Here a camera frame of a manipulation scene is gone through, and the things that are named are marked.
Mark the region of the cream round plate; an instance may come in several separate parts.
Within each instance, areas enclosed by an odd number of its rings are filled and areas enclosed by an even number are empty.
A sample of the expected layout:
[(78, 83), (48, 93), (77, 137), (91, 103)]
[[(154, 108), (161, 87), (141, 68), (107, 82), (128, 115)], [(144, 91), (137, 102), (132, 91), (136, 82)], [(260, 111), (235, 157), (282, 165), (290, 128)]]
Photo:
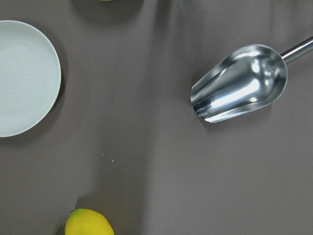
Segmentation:
[(20, 21), (0, 22), (0, 136), (21, 134), (43, 120), (61, 87), (61, 65), (51, 41)]

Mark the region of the steel scoop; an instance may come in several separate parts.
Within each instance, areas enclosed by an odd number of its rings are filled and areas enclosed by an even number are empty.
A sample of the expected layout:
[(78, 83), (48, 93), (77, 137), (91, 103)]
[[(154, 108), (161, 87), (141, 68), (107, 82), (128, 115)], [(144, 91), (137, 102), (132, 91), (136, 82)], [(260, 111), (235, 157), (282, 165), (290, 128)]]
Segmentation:
[(239, 48), (192, 86), (191, 106), (199, 118), (210, 123), (264, 108), (283, 93), (287, 64), (312, 49), (312, 38), (284, 53), (262, 44)]

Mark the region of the yellow lemon near lime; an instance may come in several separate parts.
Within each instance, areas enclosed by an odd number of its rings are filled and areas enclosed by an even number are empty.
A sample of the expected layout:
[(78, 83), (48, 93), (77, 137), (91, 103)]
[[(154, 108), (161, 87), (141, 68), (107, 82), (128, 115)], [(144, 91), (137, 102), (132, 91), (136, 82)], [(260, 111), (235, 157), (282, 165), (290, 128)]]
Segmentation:
[(114, 235), (105, 216), (90, 210), (76, 209), (70, 213), (65, 225), (66, 235)]

